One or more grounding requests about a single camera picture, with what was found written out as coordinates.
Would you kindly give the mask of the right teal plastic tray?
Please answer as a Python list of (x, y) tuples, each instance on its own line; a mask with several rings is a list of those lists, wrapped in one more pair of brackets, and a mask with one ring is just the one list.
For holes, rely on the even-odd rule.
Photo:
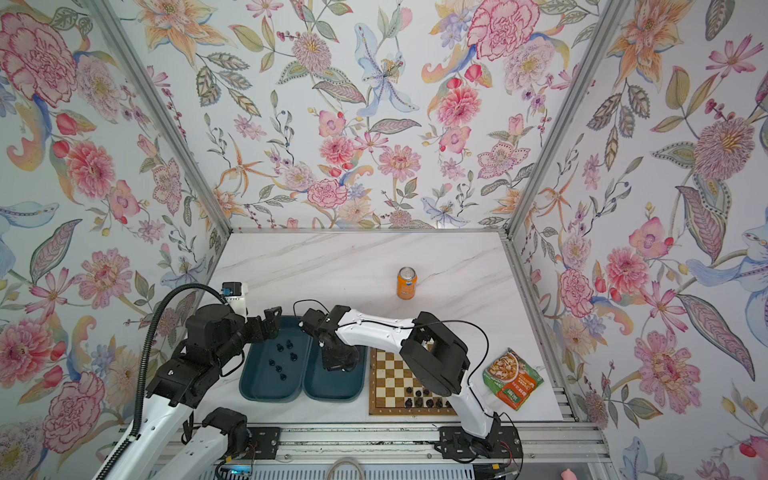
[(324, 402), (351, 402), (363, 390), (366, 378), (366, 347), (358, 346), (359, 362), (351, 371), (328, 371), (323, 367), (318, 345), (310, 348), (303, 391), (311, 399)]

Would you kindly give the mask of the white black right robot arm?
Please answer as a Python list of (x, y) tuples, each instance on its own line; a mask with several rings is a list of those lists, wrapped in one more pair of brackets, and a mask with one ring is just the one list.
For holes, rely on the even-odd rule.
[(468, 346), (447, 322), (425, 311), (391, 319), (336, 305), (328, 313), (307, 310), (299, 328), (317, 342), (327, 371), (352, 370), (360, 347), (399, 355), (422, 385), (451, 403), (461, 424), (457, 441), (470, 452), (465, 461), (490, 459), (502, 447), (500, 415), (473, 391)]

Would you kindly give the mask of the wooden chess board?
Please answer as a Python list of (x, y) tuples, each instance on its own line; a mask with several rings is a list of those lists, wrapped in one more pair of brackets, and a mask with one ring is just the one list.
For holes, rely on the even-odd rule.
[(450, 401), (427, 389), (396, 353), (371, 349), (369, 414), (455, 417)]

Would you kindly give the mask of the aluminium mounting rail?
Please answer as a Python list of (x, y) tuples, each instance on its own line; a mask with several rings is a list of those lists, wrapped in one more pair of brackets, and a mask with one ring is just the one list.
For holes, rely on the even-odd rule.
[(536, 464), (608, 464), (603, 434), (588, 423), (544, 422), (505, 426), (497, 452), (488, 455), (452, 439), (453, 423), (255, 424), (239, 453), (228, 450), (224, 435), (200, 429), (187, 444), (179, 432), (152, 427), (125, 448), (113, 452), (100, 473), (110, 479), (142, 479), (173, 465), (185, 475), (221, 464), (294, 466), (331, 464), (351, 459), (359, 464), (469, 464), (528, 467)]

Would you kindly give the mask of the left teal plastic tray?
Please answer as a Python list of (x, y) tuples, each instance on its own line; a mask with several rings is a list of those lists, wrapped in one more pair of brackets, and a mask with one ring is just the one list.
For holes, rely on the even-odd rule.
[[(293, 349), (286, 348), (286, 341), (293, 343)], [(277, 351), (277, 344), (283, 343), (285, 350)], [(295, 316), (282, 318), (280, 333), (276, 339), (252, 344), (239, 381), (241, 395), (250, 401), (265, 403), (286, 403), (295, 399), (303, 387), (311, 338), (299, 327)], [(292, 362), (290, 354), (298, 355)], [(276, 362), (274, 368), (268, 360)]]

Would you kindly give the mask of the green snack packet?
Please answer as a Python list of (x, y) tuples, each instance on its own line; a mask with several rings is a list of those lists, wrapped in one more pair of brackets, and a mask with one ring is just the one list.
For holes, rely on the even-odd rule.
[(517, 352), (508, 348), (484, 368), (483, 382), (495, 397), (518, 411), (545, 380)]

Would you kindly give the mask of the orange soda can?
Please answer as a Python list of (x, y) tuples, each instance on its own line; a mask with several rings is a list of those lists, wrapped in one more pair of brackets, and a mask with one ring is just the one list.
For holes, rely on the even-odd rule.
[(412, 267), (402, 267), (397, 275), (397, 296), (402, 300), (411, 300), (416, 293), (417, 274)]

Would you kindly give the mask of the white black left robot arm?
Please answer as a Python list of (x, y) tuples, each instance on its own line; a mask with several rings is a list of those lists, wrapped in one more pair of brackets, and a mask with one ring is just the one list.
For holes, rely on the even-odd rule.
[(277, 337), (282, 308), (244, 317), (231, 306), (199, 308), (187, 322), (184, 346), (160, 366), (151, 381), (137, 388), (142, 406), (130, 430), (97, 472), (97, 479), (147, 479), (174, 434), (187, 424), (182, 450), (153, 476), (195, 479), (259, 447), (247, 416), (218, 407), (194, 427), (192, 417), (207, 392), (224, 376), (222, 369), (251, 343)]

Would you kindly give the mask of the teal plastic tray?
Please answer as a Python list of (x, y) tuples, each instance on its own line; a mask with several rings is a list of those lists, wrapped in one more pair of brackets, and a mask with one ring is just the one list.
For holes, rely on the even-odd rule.
[[(286, 348), (286, 341), (293, 343), (293, 349)], [(277, 351), (277, 344), (283, 343), (285, 350)], [(303, 387), (311, 338), (299, 327), (295, 316), (282, 318), (280, 333), (276, 339), (252, 344), (239, 381), (241, 395), (250, 401), (265, 403), (286, 403), (295, 399)], [(292, 362), (290, 354), (298, 355)], [(274, 368), (268, 360), (276, 362)]]
[(359, 362), (351, 371), (328, 371), (323, 367), (318, 345), (310, 348), (303, 391), (311, 399), (324, 402), (351, 402), (363, 390), (366, 378), (366, 347), (358, 346)]

